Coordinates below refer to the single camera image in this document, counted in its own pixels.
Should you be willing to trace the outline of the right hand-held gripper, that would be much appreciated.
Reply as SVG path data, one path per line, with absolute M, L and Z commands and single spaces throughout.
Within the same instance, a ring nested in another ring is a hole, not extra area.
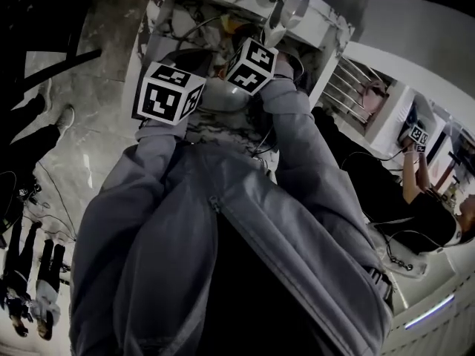
M 232 45 L 240 46 L 227 65 L 225 81 L 231 93 L 255 95 L 265 84 L 275 78 L 279 54 L 284 54 L 293 69 L 293 80 L 304 72 L 295 48 L 281 41 L 276 47 L 264 47 L 259 40 L 258 27 L 238 27 L 232 34 Z

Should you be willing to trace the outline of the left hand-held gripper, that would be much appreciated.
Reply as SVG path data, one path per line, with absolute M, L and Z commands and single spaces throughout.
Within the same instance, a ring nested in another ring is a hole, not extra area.
M 195 111 L 205 84 L 205 70 L 189 72 L 152 62 L 142 79 L 131 116 L 177 125 Z

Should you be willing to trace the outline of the person's right forearm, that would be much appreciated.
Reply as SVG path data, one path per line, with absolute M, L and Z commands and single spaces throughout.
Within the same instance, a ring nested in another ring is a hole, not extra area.
M 280 151 L 278 184 L 314 214 L 330 211 L 361 220 L 353 185 L 316 126 L 308 96 L 289 79 L 276 79 L 261 90 L 261 97 Z

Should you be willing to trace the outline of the person's left forearm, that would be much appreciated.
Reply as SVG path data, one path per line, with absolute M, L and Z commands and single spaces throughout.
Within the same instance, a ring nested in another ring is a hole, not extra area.
M 188 122 L 176 126 L 149 120 L 136 133 L 137 143 L 126 148 L 105 179 L 87 215 L 124 214 L 127 218 L 154 207 L 163 195 L 161 179 Z

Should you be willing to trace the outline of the chrome faucet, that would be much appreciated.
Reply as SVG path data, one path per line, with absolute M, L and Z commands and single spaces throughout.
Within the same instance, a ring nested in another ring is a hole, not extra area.
M 310 0 L 275 0 L 274 7 L 263 26 L 260 43 L 275 47 L 288 30 L 295 28 L 305 16 Z

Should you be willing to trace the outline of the marble sink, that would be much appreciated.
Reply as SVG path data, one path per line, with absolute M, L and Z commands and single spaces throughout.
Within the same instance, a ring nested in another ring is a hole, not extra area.
M 122 103 L 131 108 L 138 100 L 139 88 L 152 61 L 164 59 L 178 50 L 170 37 L 168 20 L 180 10 L 194 18 L 214 14 L 234 14 L 261 28 L 274 7 L 275 0 L 149 0 L 132 50 Z M 209 113 L 198 109 L 191 115 L 187 132 L 190 142 L 228 142 L 247 153 L 272 146 L 269 124 L 260 109 L 248 104 L 233 114 Z

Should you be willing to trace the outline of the pink plastic basin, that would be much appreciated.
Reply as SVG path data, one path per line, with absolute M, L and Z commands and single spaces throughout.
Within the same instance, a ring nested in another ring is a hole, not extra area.
M 383 102 L 387 95 L 386 86 L 383 81 L 375 80 L 364 86 L 362 95 L 363 109 L 370 115 L 374 114 L 379 105 Z

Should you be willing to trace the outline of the black metal work table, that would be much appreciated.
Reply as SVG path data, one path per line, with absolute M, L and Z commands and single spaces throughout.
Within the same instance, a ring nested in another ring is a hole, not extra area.
M 0 113 L 24 93 L 66 70 L 100 57 L 100 49 L 78 52 L 92 0 L 0 0 Z M 65 59 L 26 76 L 30 51 L 63 53 Z

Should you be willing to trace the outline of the person's grey jacket torso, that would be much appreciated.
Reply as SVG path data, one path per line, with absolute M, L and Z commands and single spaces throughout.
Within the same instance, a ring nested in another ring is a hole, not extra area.
M 157 204 L 82 219 L 74 356 L 379 356 L 391 287 L 363 218 L 312 213 L 250 158 L 177 143 Z

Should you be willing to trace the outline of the white light strip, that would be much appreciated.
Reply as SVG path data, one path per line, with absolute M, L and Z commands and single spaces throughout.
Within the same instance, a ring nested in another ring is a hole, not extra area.
M 430 317 L 431 315 L 433 315 L 434 313 L 437 313 L 439 310 L 443 309 L 444 307 L 446 307 L 447 304 L 453 302 L 453 299 L 455 298 L 455 294 L 452 293 L 452 294 L 449 294 L 444 300 L 441 300 L 439 303 L 437 303 L 435 306 L 433 306 L 432 308 L 428 309 L 427 311 L 424 311 L 422 314 L 420 314 L 419 316 L 413 318 L 412 320 L 410 320 L 409 322 L 407 322 L 406 324 L 404 324 L 404 329 L 407 330 L 413 326 L 415 326 L 417 323 L 420 323 L 421 321 L 423 321 L 424 319 Z

